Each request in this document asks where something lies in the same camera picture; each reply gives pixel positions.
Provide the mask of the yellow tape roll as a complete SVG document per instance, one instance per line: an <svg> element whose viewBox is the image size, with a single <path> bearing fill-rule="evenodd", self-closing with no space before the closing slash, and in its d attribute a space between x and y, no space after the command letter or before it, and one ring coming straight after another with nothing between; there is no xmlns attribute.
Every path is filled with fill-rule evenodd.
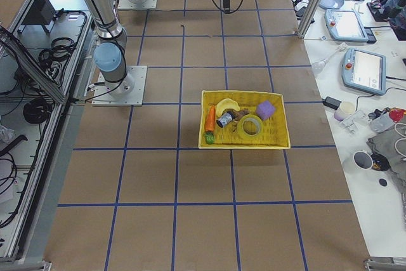
<svg viewBox="0 0 406 271"><path fill-rule="evenodd" d="M256 115L248 114L237 124L237 134L244 140L253 140L263 134L263 121Z"/></svg>

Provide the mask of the blue plate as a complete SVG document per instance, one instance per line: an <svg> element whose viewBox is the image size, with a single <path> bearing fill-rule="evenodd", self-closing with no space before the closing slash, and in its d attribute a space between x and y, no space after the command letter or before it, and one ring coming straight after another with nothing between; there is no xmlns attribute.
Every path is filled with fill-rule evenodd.
<svg viewBox="0 0 406 271"><path fill-rule="evenodd" d="M344 0L320 0L318 6L322 9L340 9L344 5Z"/></svg>

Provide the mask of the yellow banana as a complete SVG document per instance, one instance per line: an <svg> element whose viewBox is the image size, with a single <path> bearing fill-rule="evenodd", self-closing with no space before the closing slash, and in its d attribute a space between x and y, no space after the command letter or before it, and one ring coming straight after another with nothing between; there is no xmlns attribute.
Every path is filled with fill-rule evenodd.
<svg viewBox="0 0 406 271"><path fill-rule="evenodd" d="M227 110L239 111L240 106L231 98L225 98L216 104L216 117L221 117Z"/></svg>

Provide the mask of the light bulb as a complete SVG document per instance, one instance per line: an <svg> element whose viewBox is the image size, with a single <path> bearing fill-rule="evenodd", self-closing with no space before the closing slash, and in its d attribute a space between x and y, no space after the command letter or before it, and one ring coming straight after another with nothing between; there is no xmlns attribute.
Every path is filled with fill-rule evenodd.
<svg viewBox="0 0 406 271"><path fill-rule="evenodd" d="M315 76L319 75L334 55L339 52L346 51L347 48L348 45L346 43L341 43L330 55L326 56L324 59L318 62L313 62L311 65L311 71L313 72L313 74Z"/></svg>

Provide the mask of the brown toy horse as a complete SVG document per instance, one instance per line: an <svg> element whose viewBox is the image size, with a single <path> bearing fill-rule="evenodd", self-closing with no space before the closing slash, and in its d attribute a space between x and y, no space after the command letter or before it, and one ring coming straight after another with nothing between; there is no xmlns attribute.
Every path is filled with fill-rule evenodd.
<svg viewBox="0 0 406 271"><path fill-rule="evenodd" d="M238 122L246 115L249 114L248 109L241 109L239 111L232 110L232 116L233 116L233 121L232 121L232 132L236 132L237 130L237 124Z"/></svg>

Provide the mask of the purple foam cube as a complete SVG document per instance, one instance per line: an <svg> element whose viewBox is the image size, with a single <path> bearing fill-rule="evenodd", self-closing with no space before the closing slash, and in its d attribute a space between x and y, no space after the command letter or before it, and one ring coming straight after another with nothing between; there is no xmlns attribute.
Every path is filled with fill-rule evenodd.
<svg viewBox="0 0 406 271"><path fill-rule="evenodd" d="M268 100L265 100L256 107L256 115L262 121L271 118L271 116L274 115L275 111L276 111L275 106Z"/></svg>

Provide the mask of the blue tin can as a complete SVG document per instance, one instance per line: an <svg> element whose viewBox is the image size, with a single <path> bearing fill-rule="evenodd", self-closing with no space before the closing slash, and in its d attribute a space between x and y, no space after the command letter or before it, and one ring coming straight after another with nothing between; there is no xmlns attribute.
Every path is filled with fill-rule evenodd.
<svg viewBox="0 0 406 271"><path fill-rule="evenodd" d="M231 123L234 119L235 119L234 113L232 111L226 111L216 120L216 124L220 128L224 128L226 125Z"/></svg>

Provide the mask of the upper teach pendant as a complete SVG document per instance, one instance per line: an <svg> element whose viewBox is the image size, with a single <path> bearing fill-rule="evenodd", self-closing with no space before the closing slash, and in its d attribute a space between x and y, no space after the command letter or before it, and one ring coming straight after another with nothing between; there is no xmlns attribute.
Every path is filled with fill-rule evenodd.
<svg viewBox="0 0 406 271"><path fill-rule="evenodd" d="M327 30L335 41L366 43L369 40L356 11L327 9L324 19Z"/></svg>

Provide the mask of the yellow wicker basket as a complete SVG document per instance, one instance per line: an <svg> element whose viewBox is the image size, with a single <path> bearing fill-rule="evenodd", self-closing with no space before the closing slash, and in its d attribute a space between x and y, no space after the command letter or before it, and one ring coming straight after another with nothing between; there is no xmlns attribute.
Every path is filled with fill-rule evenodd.
<svg viewBox="0 0 406 271"><path fill-rule="evenodd" d="M247 114L225 127L216 123L214 142L207 143L206 119L212 106L224 99L235 101ZM278 93L257 91L203 91L199 128L200 149L290 149L291 141L285 115L284 97Z"/></svg>

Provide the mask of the orange toy carrot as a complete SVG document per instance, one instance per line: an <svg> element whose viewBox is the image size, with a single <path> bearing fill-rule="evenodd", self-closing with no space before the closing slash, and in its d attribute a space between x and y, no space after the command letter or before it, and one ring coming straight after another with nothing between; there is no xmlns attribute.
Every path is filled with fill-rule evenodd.
<svg viewBox="0 0 406 271"><path fill-rule="evenodd" d="M215 105L211 105L206 115L204 131L213 132L215 129L215 125L216 125L216 107Z"/></svg>

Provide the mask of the black power adapter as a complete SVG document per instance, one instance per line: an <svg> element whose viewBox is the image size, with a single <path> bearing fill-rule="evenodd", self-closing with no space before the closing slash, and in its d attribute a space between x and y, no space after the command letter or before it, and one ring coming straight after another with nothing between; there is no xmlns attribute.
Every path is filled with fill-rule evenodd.
<svg viewBox="0 0 406 271"><path fill-rule="evenodd" d="M330 109L337 110L339 108L340 104L342 103L342 101L332 98L330 96L327 96L322 99L322 103L324 106L326 106Z"/></svg>

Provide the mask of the lower teach pendant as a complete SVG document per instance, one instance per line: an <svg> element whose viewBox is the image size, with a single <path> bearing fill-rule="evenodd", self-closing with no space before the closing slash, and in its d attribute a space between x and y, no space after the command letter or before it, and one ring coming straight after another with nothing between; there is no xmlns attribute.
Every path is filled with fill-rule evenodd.
<svg viewBox="0 0 406 271"><path fill-rule="evenodd" d="M349 48L343 57L341 78L348 88L382 96L386 91L386 57Z"/></svg>

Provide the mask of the white lavender cup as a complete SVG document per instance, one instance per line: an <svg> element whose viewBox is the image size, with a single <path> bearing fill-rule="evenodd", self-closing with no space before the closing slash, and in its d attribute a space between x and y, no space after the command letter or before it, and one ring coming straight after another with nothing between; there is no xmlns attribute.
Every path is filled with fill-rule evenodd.
<svg viewBox="0 0 406 271"><path fill-rule="evenodd" d="M334 118L343 121L355 113L355 105L351 102L341 102L334 112Z"/></svg>

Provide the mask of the white mug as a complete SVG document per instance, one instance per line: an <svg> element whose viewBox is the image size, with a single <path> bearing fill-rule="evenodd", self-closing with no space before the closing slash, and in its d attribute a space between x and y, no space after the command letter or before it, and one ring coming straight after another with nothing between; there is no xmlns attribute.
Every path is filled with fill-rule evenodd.
<svg viewBox="0 0 406 271"><path fill-rule="evenodd" d="M359 174L364 171L372 169L374 161L370 154L366 151L359 150L352 153L345 161L342 163L343 170L346 174Z"/></svg>

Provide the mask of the grey cloth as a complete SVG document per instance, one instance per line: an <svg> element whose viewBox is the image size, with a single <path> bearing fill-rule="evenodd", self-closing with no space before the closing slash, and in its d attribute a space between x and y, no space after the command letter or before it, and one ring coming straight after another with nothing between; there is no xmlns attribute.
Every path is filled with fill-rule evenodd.
<svg viewBox="0 0 406 271"><path fill-rule="evenodd" d="M377 134L367 141L372 155L372 169L389 171L401 195L405 224L405 123Z"/></svg>

